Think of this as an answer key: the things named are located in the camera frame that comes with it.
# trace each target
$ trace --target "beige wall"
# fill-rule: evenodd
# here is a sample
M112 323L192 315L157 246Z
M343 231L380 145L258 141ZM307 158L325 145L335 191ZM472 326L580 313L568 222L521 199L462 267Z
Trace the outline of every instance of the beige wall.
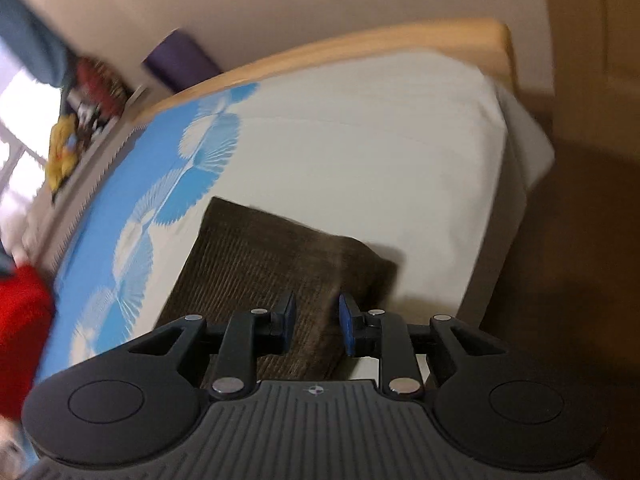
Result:
M76 48L135 82L140 61L174 28L230 69L354 30L431 18L493 16L513 33L523 88L552 89L544 0L29 0Z

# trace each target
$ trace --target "brown wooden floor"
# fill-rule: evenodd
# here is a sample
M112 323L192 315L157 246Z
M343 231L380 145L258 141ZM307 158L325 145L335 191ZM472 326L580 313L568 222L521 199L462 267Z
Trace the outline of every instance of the brown wooden floor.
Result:
M640 478L639 270L640 165L556 143L482 329L602 389L612 480Z

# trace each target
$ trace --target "blue and white bedding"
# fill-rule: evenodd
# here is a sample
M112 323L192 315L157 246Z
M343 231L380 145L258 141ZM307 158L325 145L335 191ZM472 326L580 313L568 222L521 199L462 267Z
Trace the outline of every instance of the blue and white bedding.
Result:
M412 322L455 314L503 166L516 168L508 248L527 190L553 159L522 110L507 114L507 128L503 108L477 69L407 52L277 76L159 114L68 247L39 379L153 328L213 196L357 238L395 260L387 307Z

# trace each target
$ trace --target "ribbed gray plate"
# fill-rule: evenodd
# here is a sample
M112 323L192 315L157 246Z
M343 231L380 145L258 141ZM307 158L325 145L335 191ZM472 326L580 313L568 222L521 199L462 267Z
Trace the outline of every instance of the ribbed gray plate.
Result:
M484 465L451 447L416 402L380 396L370 381L264 381L217 402L196 431L155 460L112 471L46 458L28 480L599 480L586 464L542 474Z

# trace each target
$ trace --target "brown door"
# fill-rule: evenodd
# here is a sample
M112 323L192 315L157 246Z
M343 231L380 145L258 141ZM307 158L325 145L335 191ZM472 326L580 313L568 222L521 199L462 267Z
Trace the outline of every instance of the brown door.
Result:
M547 0L554 133L640 161L640 0Z

